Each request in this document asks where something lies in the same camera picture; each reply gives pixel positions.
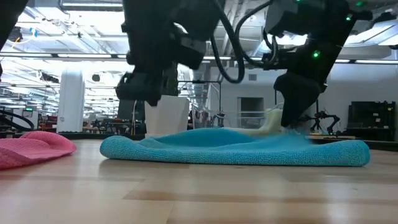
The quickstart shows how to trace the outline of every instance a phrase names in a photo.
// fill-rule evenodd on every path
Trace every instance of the white cylinder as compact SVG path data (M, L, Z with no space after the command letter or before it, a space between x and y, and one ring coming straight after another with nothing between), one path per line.
M81 132L85 103L85 79L79 68L66 68L61 76L57 133Z

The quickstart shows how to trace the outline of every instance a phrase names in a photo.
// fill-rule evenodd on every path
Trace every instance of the white container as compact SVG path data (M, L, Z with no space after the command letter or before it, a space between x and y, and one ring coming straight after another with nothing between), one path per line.
M156 107L145 102L146 137L166 136L187 130L189 101L177 96L162 96Z
M62 72L57 133L82 132L85 105L85 78L79 65L70 65Z

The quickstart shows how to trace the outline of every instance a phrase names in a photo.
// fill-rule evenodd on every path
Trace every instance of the pipe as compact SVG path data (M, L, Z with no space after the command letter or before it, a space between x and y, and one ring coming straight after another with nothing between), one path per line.
M233 22L234 22L234 20L235 20L236 11L238 10L239 0L233 1L232 4L233 4L233 5L232 5L232 8L231 8L231 14L229 15L229 22L230 22L231 24L233 24ZM228 34L225 32L224 41L223 41L223 46L222 46L222 48L221 48L222 52L220 53L220 55L225 55L225 50L226 50L226 46L227 46L227 44L228 44L228 41L229 41L229 39L228 39Z
M231 23L231 24L232 24L232 27L234 28L234 30L235 30L236 25L238 24L238 22L244 17L244 15L245 15L245 13L246 13L246 9L248 8L248 4L249 4L249 0L244 0L244 1L243 1L242 5L241 5L241 10L240 10L240 12L239 12L238 18L235 19L235 20L233 21L233 23ZM226 53L226 55L231 55L231 52L232 52L232 45L231 45L231 42L228 42L227 53Z

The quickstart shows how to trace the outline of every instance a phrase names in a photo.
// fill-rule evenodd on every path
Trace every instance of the ceiling light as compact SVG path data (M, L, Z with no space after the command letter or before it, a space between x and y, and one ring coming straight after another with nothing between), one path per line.
M12 87L18 87L18 88L22 88L22 87L28 87L28 88L47 88L47 87L50 87L50 88L60 88L60 85L23 85L23 84L0 84L0 87L9 87L9 88L12 88Z
M13 108L13 109L18 109L18 108L25 108L24 105L3 105L5 108Z
M335 63L348 63L348 62L349 62L349 60L347 60L347 59L337 59L335 61Z
M10 99L0 99L1 103L12 103L12 100Z
M30 53L0 53L0 57L52 57L51 54L30 54Z
M374 65L398 65L398 60L357 60L355 63Z
M206 56L203 59L204 60L214 60L215 58L214 58L214 56L211 56L211 57ZM231 57L220 57L220 60L231 60Z
M62 6L75 7L123 7L120 3L63 3Z
M25 95L29 94L29 89L28 88L24 88L24 87L9 86L8 90L13 92L13 93L20 93L20 94L25 94Z
M93 89L93 90L113 90L115 86L86 86L86 89Z
M109 54L58 54L58 57L69 58L111 58Z

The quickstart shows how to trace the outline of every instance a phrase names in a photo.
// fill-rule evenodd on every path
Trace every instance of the white bin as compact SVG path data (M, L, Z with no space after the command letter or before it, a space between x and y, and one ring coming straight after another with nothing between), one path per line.
M146 137L166 136L187 130L189 101L177 96L162 96L156 107L145 103Z

